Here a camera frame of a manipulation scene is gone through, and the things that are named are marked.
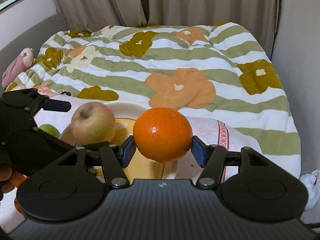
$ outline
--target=curtain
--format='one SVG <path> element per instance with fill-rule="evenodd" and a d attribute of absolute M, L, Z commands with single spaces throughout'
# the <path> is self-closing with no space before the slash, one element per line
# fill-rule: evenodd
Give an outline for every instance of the curtain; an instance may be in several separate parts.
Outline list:
<path fill-rule="evenodd" d="M 70 29 L 97 31 L 107 25 L 215 25 L 245 27 L 271 57 L 279 0 L 54 0 Z"/>

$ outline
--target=finger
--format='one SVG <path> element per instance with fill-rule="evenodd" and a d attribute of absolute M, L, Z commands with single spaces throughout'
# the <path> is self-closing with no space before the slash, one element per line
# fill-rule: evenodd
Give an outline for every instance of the finger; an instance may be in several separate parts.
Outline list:
<path fill-rule="evenodd" d="M 12 175 L 12 168 L 0 164 L 0 181 L 8 180 Z"/>
<path fill-rule="evenodd" d="M 14 190 L 14 188 L 15 188 L 14 185 L 12 185 L 10 182 L 7 182 L 7 183 L 5 183 L 5 184 L 2 186 L 1 191 L 2 191 L 4 194 L 6 194 L 6 193 Z"/>
<path fill-rule="evenodd" d="M 26 178 L 24 177 L 24 175 L 22 175 L 20 172 L 18 171 L 13 171 L 11 174 L 11 177 L 9 179 L 9 182 L 13 185 L 15 185 L 16 187 L 19 187 L 20 184 L 22 182 L 24 182 L 26 180 Z"/>

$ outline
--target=pink stuffed toy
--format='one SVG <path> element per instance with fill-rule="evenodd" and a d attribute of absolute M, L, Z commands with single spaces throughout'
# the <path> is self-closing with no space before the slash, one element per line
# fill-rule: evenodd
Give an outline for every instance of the pink stuffed toy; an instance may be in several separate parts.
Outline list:
<path fill-rule="evenodd" d="M 7 88 L 13 80 L 33 65 L 33 49 L 24 49 L 2 75 L 2 87 Z"/>

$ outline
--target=apple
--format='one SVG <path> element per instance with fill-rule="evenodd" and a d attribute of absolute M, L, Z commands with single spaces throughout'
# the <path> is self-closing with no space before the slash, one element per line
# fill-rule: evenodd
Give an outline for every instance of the apple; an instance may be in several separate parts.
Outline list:
<path fill-rule="evenodd" d="M 88 102 L 74 112 L 70 130 L 80 145 L 111 142 L 116 136 L 116 119 L 108 106 Z"/>
<path fill-rule="evenodd" d="M 51 124 L 43 124 L 39 126 L 39 129 L 50 134 L 51 136 L 55 137 L 55 138 L 59 138 L 60 133 L 58 131 L 57 128 L 55 128 L 53 125 Z"/>

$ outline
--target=floral blanket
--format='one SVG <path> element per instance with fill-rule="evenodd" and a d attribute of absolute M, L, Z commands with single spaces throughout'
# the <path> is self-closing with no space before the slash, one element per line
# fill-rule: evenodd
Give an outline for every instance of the floral blanket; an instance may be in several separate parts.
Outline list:
<path fill-rule="evenodd" d="M 24 87 L 213 118 L 300 172 L 300 137 L 281 82 L 253 35 L 235 23 L 59 32 L 7 91 Z"/>

